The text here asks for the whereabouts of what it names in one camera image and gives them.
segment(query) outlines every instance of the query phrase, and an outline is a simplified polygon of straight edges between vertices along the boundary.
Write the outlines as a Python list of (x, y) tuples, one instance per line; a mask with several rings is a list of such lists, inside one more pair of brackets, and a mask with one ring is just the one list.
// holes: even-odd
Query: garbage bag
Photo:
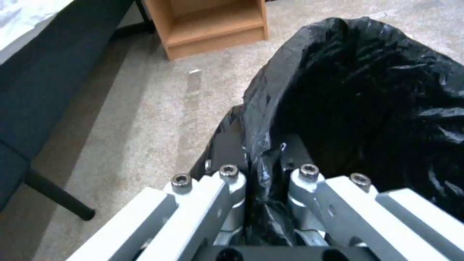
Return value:
[(250, 161), (247, 244), (296, 244), (279, 166), (286, 134), (326, 178), (361, 172), (380, 192), (411, 188), (464, 220), (464, 67), (393, 26), (329, 18), (302, 27), (216, 133), (232, 121)]

